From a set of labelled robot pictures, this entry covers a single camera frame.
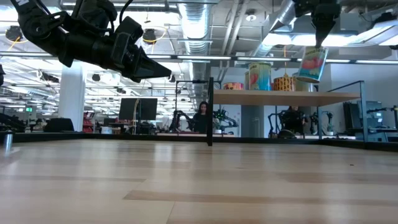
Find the dark hair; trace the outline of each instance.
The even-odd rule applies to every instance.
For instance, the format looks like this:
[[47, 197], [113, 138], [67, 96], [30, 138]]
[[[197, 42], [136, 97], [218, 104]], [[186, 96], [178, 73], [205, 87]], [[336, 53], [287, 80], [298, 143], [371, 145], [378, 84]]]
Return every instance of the dark hair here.
[[202, 105], [206, 105], [206, 114], [208, 114], [209, 113], [209, 104], [206, 101], [200, 102], [197, 114], [201, 114], [201, 109], [200, 108], [201, 108]]

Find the cylindrical container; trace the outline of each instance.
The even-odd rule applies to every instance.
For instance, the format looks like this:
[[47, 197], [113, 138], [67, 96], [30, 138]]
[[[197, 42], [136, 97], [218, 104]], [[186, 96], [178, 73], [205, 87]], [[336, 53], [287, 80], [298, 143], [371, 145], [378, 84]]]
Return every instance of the cylindrical container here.
[[327, 55], [328, 49], [325, 47], [306, 47], [297, 79], [303, 82], [319, 83]]
[[250, 90], [271, 90], [271, 64], [254, 62], [249, 65]]
[[[297, 78], [299, 73], [294, 73], [293, 77]], [[298, 79], [296, 79], [296, 91], [307, 91], [307, 92], [312, 92], [313, 91], [313, 84], [312, 83], [307, 83], [307, 82], [302, 82]]]
[[225, 83], [223, 85], [224, 90], [243, 90], [243, 83]]
[[11, 152], [12, 149], [12, 131], [8, 131], [8, 133], [4, 136], [4, 150], [6, 155]]
[[274, 79], [274, 90], [295, 91], [296, 78], [285, 74], [283, 77]]
[[244, 89], [250, 90], [250, 72], [244, 73]]
[[112, 134], [112, 128], [111, 127], [102, 127], [101, 134]]

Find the white column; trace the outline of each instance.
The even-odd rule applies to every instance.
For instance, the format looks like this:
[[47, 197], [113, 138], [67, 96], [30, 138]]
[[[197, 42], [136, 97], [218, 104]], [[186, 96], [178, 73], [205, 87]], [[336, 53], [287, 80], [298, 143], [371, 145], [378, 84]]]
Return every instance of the white column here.
[[58, 117], [70, 118], [75, 131], [83, 129], [86, 72], [83, 62], [74, 62], [70, 68], [62, 67]]

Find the can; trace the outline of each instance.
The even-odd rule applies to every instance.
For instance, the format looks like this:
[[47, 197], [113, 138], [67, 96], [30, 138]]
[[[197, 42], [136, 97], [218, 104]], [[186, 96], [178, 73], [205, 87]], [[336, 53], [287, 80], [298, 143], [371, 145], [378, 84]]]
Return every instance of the can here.
[[325, 47], [306, 47], [297, 79], [303, 82], [319, 83], [327, 55], [328, 49]]
[[293, 77], [296, 78], [296, 91], [307, 91], [307, 92], [312, 92], [313, 91], [313, 84], [312, 83], [307, 83], [303, 82], [297, 79], [297, 76], [299, 75], [298, 72], [293, 74]]
[[243, 83], [225, 83], [223, 85], [224, 90], [243, 90]]
[[285, 74], [283, 77], [274, 79], [274, 90], [295, 91], [296, 78]]
[[250, 90], [250, 72], [244, 73], [244, 89]]
[[250, 90], [271, 90], [271, 64], [254, 62], [249, 65]]

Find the wooden shelf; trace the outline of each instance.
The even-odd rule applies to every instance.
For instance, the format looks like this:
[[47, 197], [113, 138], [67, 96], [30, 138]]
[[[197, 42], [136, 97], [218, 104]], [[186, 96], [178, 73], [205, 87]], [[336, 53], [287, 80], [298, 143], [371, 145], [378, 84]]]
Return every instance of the wooden shelf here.
[[358, 98], [359, 93], [214, 90], [214, 104], [222, 105], [325, 106]]

